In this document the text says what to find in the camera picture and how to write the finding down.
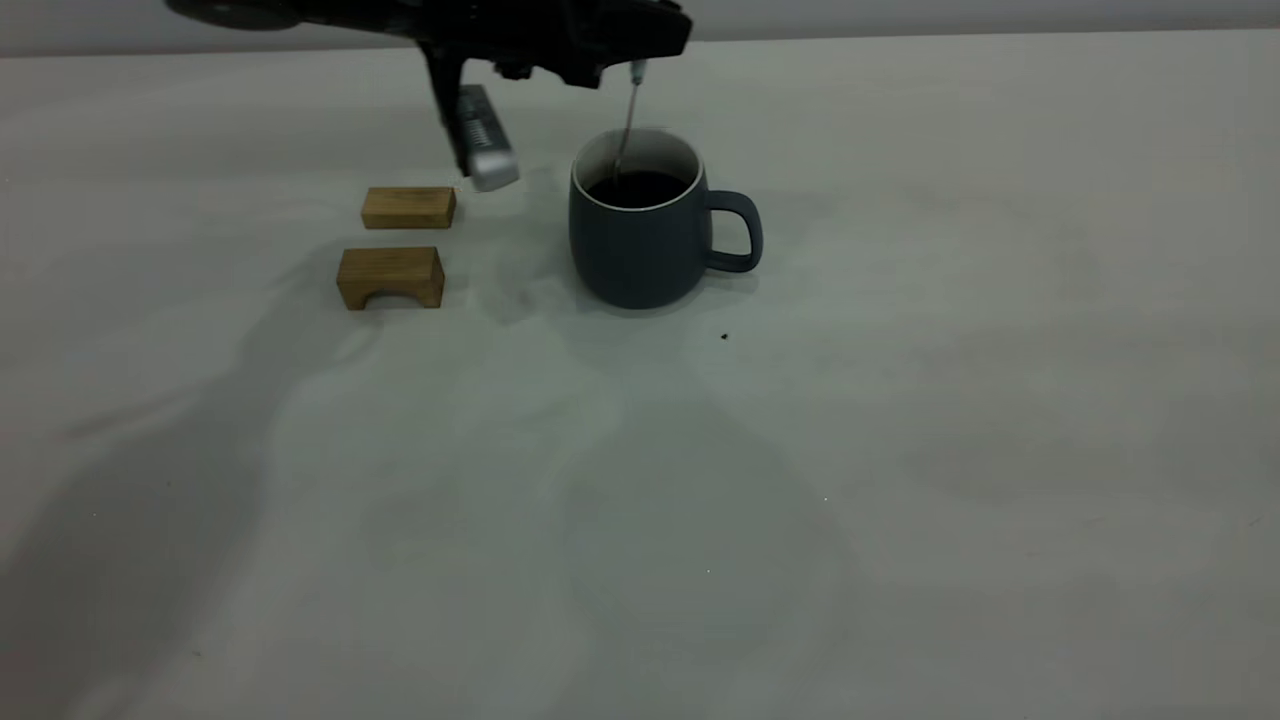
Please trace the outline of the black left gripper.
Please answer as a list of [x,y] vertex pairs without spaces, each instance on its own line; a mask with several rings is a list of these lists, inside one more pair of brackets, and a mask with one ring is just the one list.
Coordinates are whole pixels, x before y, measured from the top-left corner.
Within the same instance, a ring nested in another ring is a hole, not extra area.
[[680,56],[694,27],[675,1],[425,1],[412,40],[438,88],[461,85],[470,60],[492,63],[507,79],[541,69],[598,88],[603,60],[589,38],[596,18],[607,65]]

